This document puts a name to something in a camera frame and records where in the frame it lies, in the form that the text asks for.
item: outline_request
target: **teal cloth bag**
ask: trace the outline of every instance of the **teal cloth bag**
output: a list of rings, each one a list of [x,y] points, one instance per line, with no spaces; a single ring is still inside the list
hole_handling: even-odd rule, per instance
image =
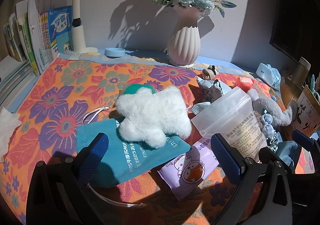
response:
[[[77,127],[78,153],[99,133],[105,133],[109,138],[109,149],[90,181],[92,186],[113,187],[191,149],[191,146],[178,136],[168,137],[166,145],[158,149],[151,148],[145,142],[122,141],[117,128],[123,119],[108,119]]]

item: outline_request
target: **white drawstring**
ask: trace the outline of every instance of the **white drawstring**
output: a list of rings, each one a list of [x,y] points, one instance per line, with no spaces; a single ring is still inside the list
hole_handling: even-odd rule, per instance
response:
[[[108,110],[109,107],[107,106],[104,106],[104,107],[100,107],[100,108],[97,108],[95,110],[92,110],[91,112],[87,113],[84,115],[83,119],[82,119],[82,124],[84,124],[84,120],[87,118],[87,116],[89,116],[90,114],[96,112],[94,114],[94,116],[87,122],[87,124],[89,124],[102,110]]]
[[[123,208],[143,208],[146,207],[147,205],[144,203],[140,203],[140,204],[132,204],[132,203],[119,203],[119,202],[115,202],[113,200],[110,200],[104,196],[102,196],[101,194],[97,193],[88,183],[87,184],[87,188],[89,188],[98,198],[100,198],[101,200],[103,200],[104,202],[107,202],[113,206],[117,206],[117,207],[123,207]]]

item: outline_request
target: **purple wipes package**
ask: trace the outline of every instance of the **purple wipes package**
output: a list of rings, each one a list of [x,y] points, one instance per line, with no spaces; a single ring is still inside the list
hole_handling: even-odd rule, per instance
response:
[[[166,163],[159,171],[178,200],[193,191],[218,166],[211,139],[201,138],[191,150]]]

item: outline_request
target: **gray plush toy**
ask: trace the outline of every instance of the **gray plush toy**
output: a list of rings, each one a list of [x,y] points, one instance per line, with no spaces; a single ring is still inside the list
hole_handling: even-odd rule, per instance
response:
[[[288,104],[288,108],[282,112],[277,102],[270,97],[259,98],[259,95],[255,89],[250,89],[247,94],[251,97],[252,108],[254,111],[257,111],[263,115],[264,111],[266,110],[267,113],[272,116],[273,127],[288,126],[297,115],[297,103],[293,100]]]

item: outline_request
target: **black joint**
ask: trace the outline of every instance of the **black joint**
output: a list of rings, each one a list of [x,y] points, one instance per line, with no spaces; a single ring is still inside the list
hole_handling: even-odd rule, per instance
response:
[[[72,26],[73,27],[81,26],[81,19],[80,18],[73,19]]]

